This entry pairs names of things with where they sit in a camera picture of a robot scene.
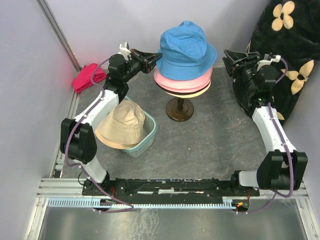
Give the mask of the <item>blue bucket hat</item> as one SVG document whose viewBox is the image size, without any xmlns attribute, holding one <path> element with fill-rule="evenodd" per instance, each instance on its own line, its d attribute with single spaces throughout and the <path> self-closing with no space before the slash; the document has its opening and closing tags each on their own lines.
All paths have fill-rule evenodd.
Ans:
<svg viewBox="0 0 320 240">
<path fill-rule="evenodd" d="M 160 37 L 156 62 L 159 73 L 171 80 L 189 81 L 203 76 L 216 62 L 216 48 L 208 43 L 203 29 L 184 20 L 166 30 Z"/>
</svg>

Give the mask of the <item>cream bucket hat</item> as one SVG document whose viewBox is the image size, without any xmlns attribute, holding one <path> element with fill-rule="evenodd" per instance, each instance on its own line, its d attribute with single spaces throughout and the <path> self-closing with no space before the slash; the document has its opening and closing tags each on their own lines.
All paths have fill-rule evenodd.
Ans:
<svg viewBox="0 0 320 240">
<path fill-rule="evenodd" d="M 200 91 L 197 91 L 197 92 L 194 92 L 194 93 L 190 93 L 190 94 L 174 94 L 174 93 L 167 93 L 171 96 L 174 96 L 174 97 L 178 97 L 178 98 L 183 98 L 183 99 L 188 99 L 188 98 L 195 98 L 195 97 L 198 97 L 200 95 L 202 95 L 203 93 L 205 93 L 211 86 L 211 81 L 208 83 L 208 85 L 201 89 Z"/>
</svg>

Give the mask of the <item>pink bucket hat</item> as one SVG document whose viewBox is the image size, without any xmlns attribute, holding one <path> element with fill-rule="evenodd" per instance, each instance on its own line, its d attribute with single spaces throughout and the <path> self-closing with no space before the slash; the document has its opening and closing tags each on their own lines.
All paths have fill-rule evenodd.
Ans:
<svg viewBox="0 0 320 240">
<path fill-rule="evenodd" d="M 157 84 L 172 89 L 195 89 L 204 87 L 211 80 L 213 66 L 211 66 L 203 75 L 191 80 L 173 80 L 162 76 L 158 69 L 153 73 L 154 80 Z"/>
<path fill-rule="evenodd" d="M 172 80 L 165 77 L 155 77 L 155 82 L 161 87 L 175 92 L 191 92 L 204 88 L 211 77 L 200 77 L 193 80 Z"/>
</svg>

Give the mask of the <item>light blue plastic basket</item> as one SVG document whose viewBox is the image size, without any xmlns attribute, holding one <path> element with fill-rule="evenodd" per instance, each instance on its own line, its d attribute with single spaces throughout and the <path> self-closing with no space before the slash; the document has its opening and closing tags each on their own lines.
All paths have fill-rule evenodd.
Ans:
<svg viewBox="0 0 320 240">
<path fill-rule="evenodd" d="M 158 122 L 128 97 L 117 106 L 116 113 L 120 117 L 116 146 L 129 156 L 137 158 L 152 145 Z"/>
</svg>

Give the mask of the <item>beige bottom hat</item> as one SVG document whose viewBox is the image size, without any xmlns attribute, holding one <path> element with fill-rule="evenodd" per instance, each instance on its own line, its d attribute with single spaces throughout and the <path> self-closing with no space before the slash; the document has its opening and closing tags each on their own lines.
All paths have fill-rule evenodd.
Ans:
<svg viewBox="0 0 320 240">
<path fill-rule="evenodd" d="M 99 123 L 95 135 L 111 148 L 133 148 L 146 136 L 145 119 L 145 112 L 137 103 L 124 99 Z"/>
</svg>

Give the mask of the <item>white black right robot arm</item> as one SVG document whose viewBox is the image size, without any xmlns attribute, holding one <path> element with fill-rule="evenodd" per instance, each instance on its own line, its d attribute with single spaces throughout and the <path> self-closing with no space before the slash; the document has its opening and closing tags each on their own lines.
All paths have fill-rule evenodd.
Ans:
<svg viewBox="0 0 320 240">
<path fill-rule="evenodd" d="M 237 103 L 256 124 L 266 156 L 256 170 L 238 171 L 229 183 L 231 193 L 242 195 L 248 187 L 270 190 L 289 198 L 300 188 L 308 157 L 290 142 L 273 107 L 273 88 L 285 74 L 275 63 L 285 63 L 280 55 L 224 50 L 222 58 Z"/>
</svg>

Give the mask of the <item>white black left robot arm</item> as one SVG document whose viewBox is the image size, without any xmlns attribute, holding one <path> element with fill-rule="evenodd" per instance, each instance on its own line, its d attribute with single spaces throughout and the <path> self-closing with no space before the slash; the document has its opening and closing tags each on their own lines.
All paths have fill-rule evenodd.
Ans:
<svg viewBox="0 0 320 240">
<path fill-rule="evenodd" d="M 65 118 L 61 122 L 60 151 L 64 154 L 65 164 L 80 168 L 99 195 L 106 195 L 111 183 L 109 173 L 97 158 L 94 131 L 102 119 L 123 101 L 129 90 L 128 81 L 139 72 L 149 74 L 161 57 L 161 53 L 136 49 L 112 55 L 106 59 L 108 73 L 97 98 L 75 118 Z"/>
</svg>

